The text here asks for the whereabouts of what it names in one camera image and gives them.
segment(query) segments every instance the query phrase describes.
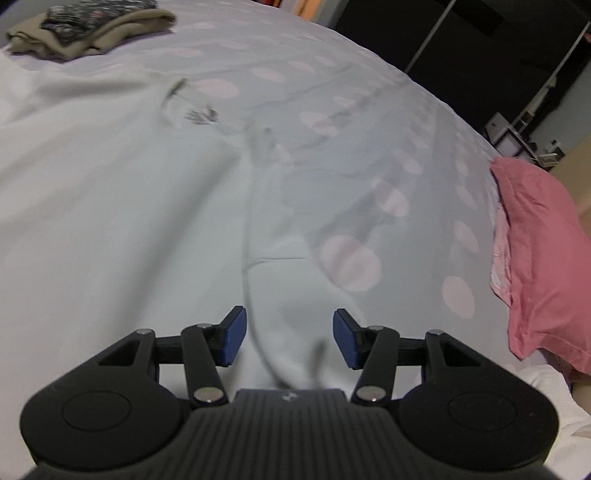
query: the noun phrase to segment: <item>circular button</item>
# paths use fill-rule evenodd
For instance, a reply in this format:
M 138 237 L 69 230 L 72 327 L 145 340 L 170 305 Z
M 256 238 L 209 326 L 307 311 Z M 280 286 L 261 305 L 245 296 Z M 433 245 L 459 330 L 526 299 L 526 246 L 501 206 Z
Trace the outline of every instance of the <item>circular button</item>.
M 66 423 L 83 432 L 108 430 L 125 421 L 131 412 L 127 398 L 109 391 L 92 391 L 77 395 L 64 405 Z
M 452 398 L 450 417 L 462 427 L 479 432 L 502 430 L 515 421 L 517 409 L 501 395 L 492 392 L 468 392 Z

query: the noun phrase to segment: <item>white fabric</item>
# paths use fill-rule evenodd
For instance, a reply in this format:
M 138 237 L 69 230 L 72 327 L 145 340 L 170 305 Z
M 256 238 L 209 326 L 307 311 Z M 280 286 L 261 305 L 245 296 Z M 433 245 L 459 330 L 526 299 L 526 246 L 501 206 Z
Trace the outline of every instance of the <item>white fabric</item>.
M 564 480 L 591 473 L 591 416 L 573 400 L 561 373 L 549 365 L 524 368 L 518 376 L 550 399 L 560 430 L 545 465 Z
M 136 328 L 178 335 L 243 303 L 252 167 L 251 141 L 223 117 L 174 116 L 178 78 L 0 63 L 0 85 L 30 86 L 19 102 L 0 90 L 0 478 L 11 480 L 32 466 L 18 418 L 35 391 Z M 178 373 L 163 383 L 182 394 Z M 262 367 L 235 380 L 271 383 Z

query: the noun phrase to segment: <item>black object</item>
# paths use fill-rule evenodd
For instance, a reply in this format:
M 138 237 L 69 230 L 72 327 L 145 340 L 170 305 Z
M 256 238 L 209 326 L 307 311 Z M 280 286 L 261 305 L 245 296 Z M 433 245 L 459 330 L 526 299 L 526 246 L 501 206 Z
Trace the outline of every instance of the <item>black object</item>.
M 542 462 L 558 429 L 537 390 L 453 337 L 400 338 L 337 310 L 333 334 L 363 369 L 340 390 L 241 390 L 229 404 L 215 365 L 246 331 L 236 307 L 180 337 L 139 330 L 37 393 L 21 433 L 38 466 L 27 479 L 554 479 Z M 158 385 L 183 361 L 190 404 Z M 423 384 L 391 400 L 398 366 Z
M 570 0 L 457 0 L 410 67 L 449 3 L 349 0 L 335 30 L 407 71 L 477 131 L 496 112 L 513 123 L 588 20 Z

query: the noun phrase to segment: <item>pillowcase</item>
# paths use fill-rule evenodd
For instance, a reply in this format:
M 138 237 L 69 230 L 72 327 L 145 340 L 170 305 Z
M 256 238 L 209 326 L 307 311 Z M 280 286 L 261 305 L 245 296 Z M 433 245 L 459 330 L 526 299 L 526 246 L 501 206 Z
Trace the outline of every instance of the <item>pillowcase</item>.
M 509 220 L 509 348 L 544 348 L 591 373 L 591 240 L 552 175 L 525 160 L 496 158 L 491 170 Z

